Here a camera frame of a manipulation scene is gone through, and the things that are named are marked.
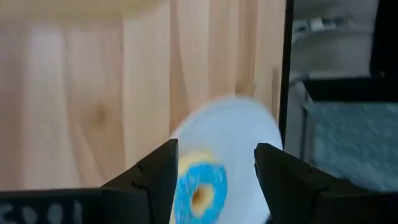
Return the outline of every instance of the blurred object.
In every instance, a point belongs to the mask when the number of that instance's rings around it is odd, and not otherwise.
[[[371,76],[378,2],[295,1],[285,150],[306,162],[311,162],[313,126],[303,108],[311,99],[302,81]]]
[[[179,154],[170,224],[216,223],[227,191],[225,166],[210,151]]]
[[[310,80],[314,163],[366,189],[398,190],[398,92],[381,78]]]
[[[274,118],[248,97],[218,98],[194,111],[174,132],[179,154],[208,149],[225,166],[228,194],[219,224],[263,223],[269,215],[256,172],[253,149],[269,143],[282,149]]]

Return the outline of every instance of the wood grain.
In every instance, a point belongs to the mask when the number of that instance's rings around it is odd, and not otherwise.
[[[284,7],[164,0],[98,21],[3,21],[0,189],[100,185],[219,96],[277,117]]]

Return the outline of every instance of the black frame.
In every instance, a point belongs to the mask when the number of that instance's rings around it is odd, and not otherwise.
[[[395,78],[343,78],[307,80],[305,88],[313,101],[397,102]]]
[[[290,54],[292,51],[292,26],[294,0],[285,0],[285,35],[284,53],[282,59],[282,79],[280,81],[280,101],[279,101],[279,130],[282,138],[282,145],[285,146],[286,117],[287,117],[287,96],[289,94],[290,76]]]

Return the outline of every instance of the light wood surface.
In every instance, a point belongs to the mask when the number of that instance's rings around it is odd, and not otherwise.
[[[0,21],[0,190],[96,186],[207,101],[279,113],[285,2],[168,0],[73,22]]]

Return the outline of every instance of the wooden panel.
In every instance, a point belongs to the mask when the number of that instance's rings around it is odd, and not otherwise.
[[[219,96],[277,117],[284,7],[164,0],[100,21],[4,21],[0,189],[100,185]]]
[[[65,36],[68,128],[85,186],[124,169],[121,19],[69,25]]]

